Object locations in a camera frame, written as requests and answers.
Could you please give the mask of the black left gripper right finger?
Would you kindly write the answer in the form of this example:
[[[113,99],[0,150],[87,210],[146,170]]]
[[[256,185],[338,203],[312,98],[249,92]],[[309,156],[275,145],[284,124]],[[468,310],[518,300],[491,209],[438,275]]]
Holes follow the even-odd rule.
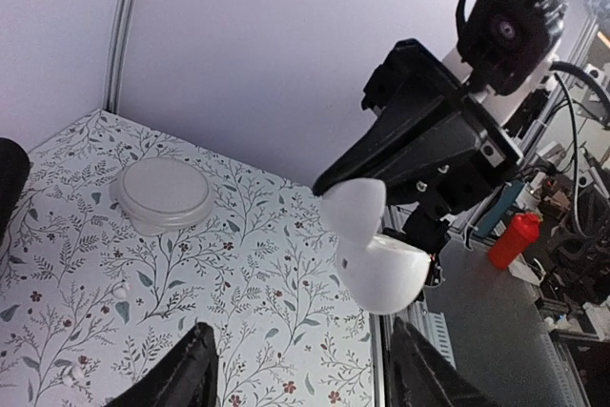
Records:
[[[387,351],[389,404],[396,407],[493,407],[410,322],[394,320]]]

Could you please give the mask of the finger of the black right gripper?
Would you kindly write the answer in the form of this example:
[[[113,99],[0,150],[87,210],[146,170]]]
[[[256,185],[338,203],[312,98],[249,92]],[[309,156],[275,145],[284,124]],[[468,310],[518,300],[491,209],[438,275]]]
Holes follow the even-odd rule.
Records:
[[[373,77],[362,107],[378,109],[371,128],[324,171],[313,185],[322,196],[357,178],[382,181],[391,197],[416,191],[458,169],[458,82],[445,77]]]

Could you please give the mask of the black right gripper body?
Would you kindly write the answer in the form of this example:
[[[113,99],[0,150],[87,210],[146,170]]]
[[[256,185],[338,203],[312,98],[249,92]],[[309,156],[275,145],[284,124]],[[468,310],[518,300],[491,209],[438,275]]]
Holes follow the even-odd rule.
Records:
[[[359,141],[359,174],[382,181],[391,205],[417,207],[385,234],[426,252],[437,282],[446,216],[472,208],[517,170],[522,155],[498,122],[416,39],[397,42],[364,89],[377,111]]]

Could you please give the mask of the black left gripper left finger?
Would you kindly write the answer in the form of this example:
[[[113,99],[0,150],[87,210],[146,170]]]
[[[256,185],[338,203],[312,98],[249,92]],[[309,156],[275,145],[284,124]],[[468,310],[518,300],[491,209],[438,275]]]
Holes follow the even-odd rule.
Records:
[[[108,404],[113,407],[215,406],[217,385],[214,330],[207,323],[197,322],[142,379]]]

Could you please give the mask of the white earbud charging case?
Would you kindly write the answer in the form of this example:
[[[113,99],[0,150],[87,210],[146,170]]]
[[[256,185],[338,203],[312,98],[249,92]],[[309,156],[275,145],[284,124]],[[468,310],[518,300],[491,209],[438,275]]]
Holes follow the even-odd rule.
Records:
[[[337,236],[337,277],[358,307],[374,315],[410,305],[431,262],[422,250],[378,231],[385,203],[382,181],[357,178],[334,185],[320,204],[321,219]]]

